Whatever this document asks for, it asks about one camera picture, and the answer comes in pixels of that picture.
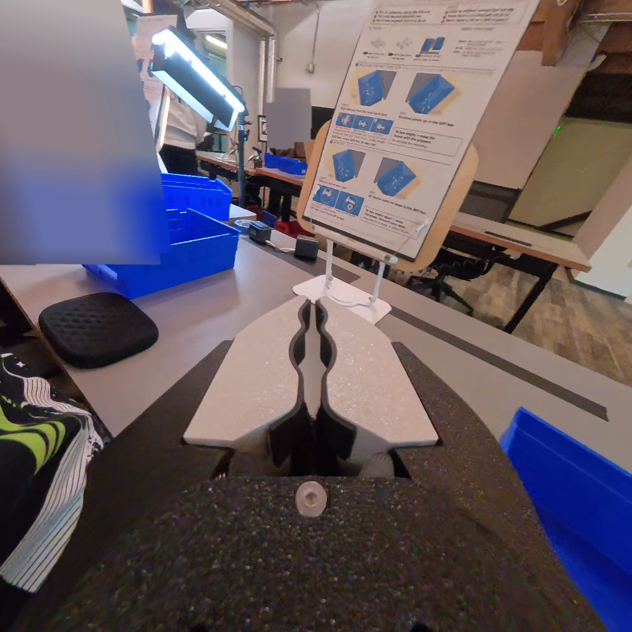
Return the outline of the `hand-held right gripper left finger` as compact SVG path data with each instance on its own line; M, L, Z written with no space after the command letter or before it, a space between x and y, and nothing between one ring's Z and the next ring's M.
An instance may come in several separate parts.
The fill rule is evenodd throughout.
M281 468L310 429L300 364L311 301L296 296L231 341L192 421L189 445L231 449Z

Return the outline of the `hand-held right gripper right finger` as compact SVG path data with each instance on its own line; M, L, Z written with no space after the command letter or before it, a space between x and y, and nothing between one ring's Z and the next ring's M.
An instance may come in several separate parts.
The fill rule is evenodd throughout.
M377 454L435 447L439 436L390 338L328 297L315 303L325 368L317 437L345 474Z

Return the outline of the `blue plastic bin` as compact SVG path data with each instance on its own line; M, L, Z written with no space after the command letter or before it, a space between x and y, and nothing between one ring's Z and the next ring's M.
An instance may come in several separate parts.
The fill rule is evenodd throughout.
M195 210L226 223L230 218L231 188L221 180L203 176L161 173L167 210Z
M630 631L631 474L525 408L499 443L575 585L608 631Z
M132 300L234 267L240 232L193 209L167 211L170 248L157 265L83 267Z

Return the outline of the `black office chair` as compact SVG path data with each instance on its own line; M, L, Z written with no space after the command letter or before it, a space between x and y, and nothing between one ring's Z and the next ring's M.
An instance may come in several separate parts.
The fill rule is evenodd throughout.
M454 291L453 287L447 282L447 278L453 277L470 282L489 273L495 263L499 262L502 257L502 254L495 251L492 252L492 257L479 258L469 257L441 248L437 257L429 266L429 269L434 271L436 275L430 278L420 273L411 274L405 287L416 293L430 291L431 297L437 303L440 303L444 296L452 298L465 307L467 315L472 316L474 312L473 307Z

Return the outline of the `black wrist rest pad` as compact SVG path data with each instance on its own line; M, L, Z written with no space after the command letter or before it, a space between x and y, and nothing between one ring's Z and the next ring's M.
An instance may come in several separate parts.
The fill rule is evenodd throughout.
M38 326L59 358L80 369L112 365L146 351L159 338L145 312L110 292L52 304L40 313Z

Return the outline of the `wood-top desk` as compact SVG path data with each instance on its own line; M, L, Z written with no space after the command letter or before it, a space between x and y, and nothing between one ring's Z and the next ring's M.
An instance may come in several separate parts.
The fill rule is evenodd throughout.
M195 154L201 169L208 172L210 179L224 177L230 181L240 182L239 160L231 161L224 155L199 150ZM244 197L240 197L241 188L238 184L238 195L236 198L233 197L232 203L243 209L266 210L277 218L288 219L285 215L291 215L291 197L300 196L304 177L266 167L250 168L246 163L244 174Z

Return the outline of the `wooden display board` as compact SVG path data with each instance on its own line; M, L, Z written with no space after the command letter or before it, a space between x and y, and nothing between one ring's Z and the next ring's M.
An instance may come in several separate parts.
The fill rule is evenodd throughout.
M399 252L401 247L396 247L395 251L372 247L362 243L359 237L354 234L350 237L345 236L337 229L320 227L316 225L312 219L308 218L306 208L310 203L312 187L317 176L320 159L324 154L330 124L331 121L325 122L318 131L317 137L312 145L310 157L307 161L306 175L296 209L296 218L301 227L309 232L315 233L320 238L325 238L332 243L342 244L357 253L376 260L380 264L385 264L392 269L400 270L405 273L418 272L431 264L436 258L447 233L451 229L456 214L473 182L478 166L476 148L473 145L468 146L444 200L430 228L428 228L426 232L421 248L415 260L410 262L396 257L396 252Z

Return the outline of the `wooden desk with black legs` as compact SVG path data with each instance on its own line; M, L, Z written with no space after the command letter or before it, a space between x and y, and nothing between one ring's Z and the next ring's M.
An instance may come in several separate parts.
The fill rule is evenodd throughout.
M503 327L512 334L558 268L588 273L591 264L580 247L549 234L458 212L443 246L463 255L494 261L537 278Z

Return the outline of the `row of small blue bins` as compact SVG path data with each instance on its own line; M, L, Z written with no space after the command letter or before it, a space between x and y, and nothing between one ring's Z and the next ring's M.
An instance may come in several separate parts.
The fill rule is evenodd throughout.
M264 166L270 170L278 170L300 177L304 177L307 171L306 162L302 162L294 157L286 157L268 152L264 154Z

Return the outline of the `person's printed black shirt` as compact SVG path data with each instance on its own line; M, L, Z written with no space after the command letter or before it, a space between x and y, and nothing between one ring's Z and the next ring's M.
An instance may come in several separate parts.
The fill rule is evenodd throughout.
M94 417L1 350L1 584L39 591L75 532L88 467L102 450Z

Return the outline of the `studio light panel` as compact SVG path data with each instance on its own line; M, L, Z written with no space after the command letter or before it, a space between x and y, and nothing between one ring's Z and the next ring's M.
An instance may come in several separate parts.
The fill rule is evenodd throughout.
M206 122L232 131L247 107L228 81L216 74L173 27L154 34L151 45L152 75Z

